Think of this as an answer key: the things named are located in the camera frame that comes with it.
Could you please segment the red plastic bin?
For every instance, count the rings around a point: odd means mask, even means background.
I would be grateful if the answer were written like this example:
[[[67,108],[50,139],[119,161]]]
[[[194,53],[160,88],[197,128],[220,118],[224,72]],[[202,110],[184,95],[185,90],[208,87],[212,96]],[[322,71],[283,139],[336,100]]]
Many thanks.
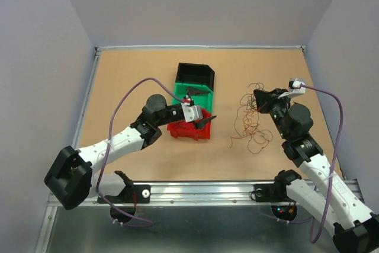
[[[210,140],[211,122],[208,122],[202,129],[196,129],[193,123],[179,121],[168,124],[167,131],[174,138],[184,137],[194,140]]]

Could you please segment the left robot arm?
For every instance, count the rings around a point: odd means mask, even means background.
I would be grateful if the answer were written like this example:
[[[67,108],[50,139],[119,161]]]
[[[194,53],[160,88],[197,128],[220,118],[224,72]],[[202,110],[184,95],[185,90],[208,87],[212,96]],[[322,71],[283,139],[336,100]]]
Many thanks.
[[[155,143],[162,134],[161,126],[185,122],[196,130],[205,128],[214,116],[205,117],[203,111],[190,97],[168,105],[163,95],[151,95],[136,121],[121,132],[84,148],[61,149],[44,183],[66,210],[100,194],[125,202],[131,197],[131,181],[122,172],[104,179],[105,166]]]

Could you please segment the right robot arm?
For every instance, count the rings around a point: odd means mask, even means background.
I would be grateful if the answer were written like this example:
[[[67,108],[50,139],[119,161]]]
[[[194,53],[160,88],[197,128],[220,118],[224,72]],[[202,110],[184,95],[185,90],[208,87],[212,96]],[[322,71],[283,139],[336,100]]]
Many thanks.
[[[313,126],[310,110],[291,99],[305,93],[306,85],[290,89],[254,90],[257,111],[269,114],[283,139],[282,148],[294,165],[312,180],[307,185],[293,170],[282,171],[274,179],[277,200],[290,199],[320,223],[316,243],[326,230],[339,252],[378,252],[378,214],[366,206],[335,172],[309,131]]]

